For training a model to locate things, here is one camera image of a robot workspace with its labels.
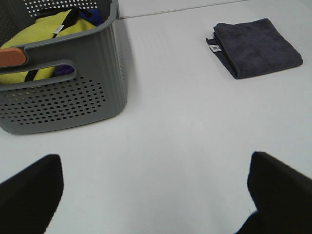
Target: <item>white table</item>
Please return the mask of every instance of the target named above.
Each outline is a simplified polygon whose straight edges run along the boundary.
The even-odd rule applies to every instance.
[[[211,6],[243,0],[119,0],[122,18]]]
[[[255,210],[246,184],[253,151],[312,177],[312,8],[303,1],[119,20],[125,110],[63,131],[0,131],[0,181],[46,154],[61,155],[65,190],[47,234],[236,232]],[[304,65],[235,80],[205,38],[218,22],[265,17]]]

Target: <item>towel label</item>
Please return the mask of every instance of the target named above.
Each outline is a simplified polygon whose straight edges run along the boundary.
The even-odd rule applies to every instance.
[[[209,48],[211,49],[212,52],[220,52],[222,51],[219,45],[210,45]]]
[[[53,34],[59,34],[59,32],[63,29],[64,25],[59,26],[54,32]]]

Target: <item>folded gray towel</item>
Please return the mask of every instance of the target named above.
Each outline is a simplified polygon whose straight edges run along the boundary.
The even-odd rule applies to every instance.
[[[214,39],[207,39],[207,43],[235,79],[282,71],[303,63],[301,55],[268,19],[235,25],[219,23],[214,27]]]

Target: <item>basket handle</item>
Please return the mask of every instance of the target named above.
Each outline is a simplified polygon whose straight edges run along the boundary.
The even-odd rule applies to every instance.
[[[19,66],[26,63],[26,54],[17,47],[0,49],[0,67]]]

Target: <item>yellow towel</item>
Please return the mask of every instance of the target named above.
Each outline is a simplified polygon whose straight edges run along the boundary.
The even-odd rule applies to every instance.
[[[65,18],[71,10],[66,12],[60,12],[54,16],[47,16],[36,20],[36,23],[25,28],[24,30],[17,33],[12,39],[6,42],[1,49],[9,48],[12,46],[31,43],[35,41],[41,41],[51,39],[53,32],[63,24]],[[94,28],[95,26],[88,21],[78,18],[76,24],[68,27],[57,34],[57,37],[82,32]],[[48,67],[39,69],[34,80],[50,78],[55,71],[56,67]],[[0,75],[0,84],[12,84],[24,82],[28,72],[19,72],[12,74]]]

